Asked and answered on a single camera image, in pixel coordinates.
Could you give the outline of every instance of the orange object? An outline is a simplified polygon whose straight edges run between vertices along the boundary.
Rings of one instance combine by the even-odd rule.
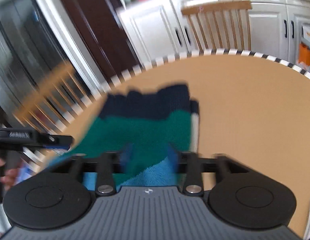
[[[310,49],[308,49],[303,43],[300,43],[298,63],[304,63],[305,65],[310,66]]]

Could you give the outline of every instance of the round table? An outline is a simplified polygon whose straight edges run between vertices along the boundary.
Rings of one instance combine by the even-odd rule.
[[[289,187],[297,199],[289,227],[302,237],[310,204],[310,73],[263,54],[219,53],[157,60],[131,79],[123,74],[126,81],[117,79],[112,92],[186,82],[199,101],[199,153],[229,155]],[[204,183],[208,189],[212,180]]]

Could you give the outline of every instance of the green fabric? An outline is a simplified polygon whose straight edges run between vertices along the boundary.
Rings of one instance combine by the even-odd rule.
[[[167,144],[179,151],[189,150],[191,114],[183,110],[172,112],[165,120],[149,120],[109,116],[93,122],[85,138],[65,156],[85,153],[88,158],[102,152],[119,151],[133,143],[132,158],[125,174],[114,174],[116,185],[160,163],[167,157]]]

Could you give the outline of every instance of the dark brown door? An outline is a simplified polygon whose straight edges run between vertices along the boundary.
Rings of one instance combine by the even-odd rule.
[[[139,61],[115,9],[120,0],[61,0],[107,81]]]

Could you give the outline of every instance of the folded garment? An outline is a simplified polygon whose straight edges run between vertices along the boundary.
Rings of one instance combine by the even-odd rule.
[[[131,146],[125,173],[114,174],[117,188],[168,186],[177,177],[167,155],[168,145],[179,151],[197,151],[198,102],[190,100],[185,84],[173,85],[154,94],[130,91],[127,96],[108,95],[98,117],[76,148],[65,153],[97,157],[106,151]],[[86,173],[84,185],[94,190],[95,173]]]

